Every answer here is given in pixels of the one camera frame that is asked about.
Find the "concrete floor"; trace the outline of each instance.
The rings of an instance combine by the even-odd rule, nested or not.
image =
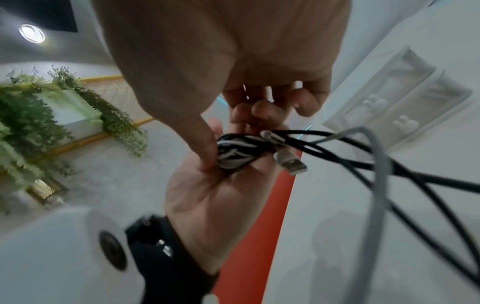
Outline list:
[[[228,109],[224,104],[216,101],[204,114],[206,119],[211,116],[226,127]],[[110,138],[64,154],[78,171],[59,179],[68,188],[64,201],[94,207],[121,226],[142,215],[163,214],[167,182],[189,148],[160,122],[142,127],[148,131],[148,148],[141,158]]]

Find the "recessed spotlight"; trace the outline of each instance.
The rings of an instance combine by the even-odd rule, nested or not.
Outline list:
[[[45,34],[41,29],[29,24],[21,25],[18,29],[21,36],[33,43],[42,43],[45,41]]]

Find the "blue edge strip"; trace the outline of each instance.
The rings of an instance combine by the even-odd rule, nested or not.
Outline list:
[[[225,100],[223,100],[222,98],[217,97],[216,100],[217,100],[218,102],[220,102],[222,105],[228,107],[227,102],[226,102]],[[312,124],[309,124],[308,127],[305,128],[305,131],[310,130],[311,127],[312,127]],[[300,135],[298,135],[296,138],[297,138],[297,139],[300,139],[302,136],[303,136],[303,134],[300,134]]]

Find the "hand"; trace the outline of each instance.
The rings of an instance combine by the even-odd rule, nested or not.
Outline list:
[[[109,50],[138,102],[214,166],[215,137],[200,117],[223,92],[230,121],[281,125],[291,107],[317,112],[351,0],[94,0]],[[294,89],[295,81],[303,88]],[[274,103],[267,101],[271,86]]]
[[[218,138],[222,123],[211,119],[209,125]],[[199,162],[191,153],[173,173],[165,213],[200,267],[214,274],[260,215],[282,169],[271,154],[231,175],[217,167],[200,171]]]

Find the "dark ceiling panel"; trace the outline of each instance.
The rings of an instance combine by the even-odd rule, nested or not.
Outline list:
[[[69,0],[0,0],[0,7],[43,29],[78,32]]]

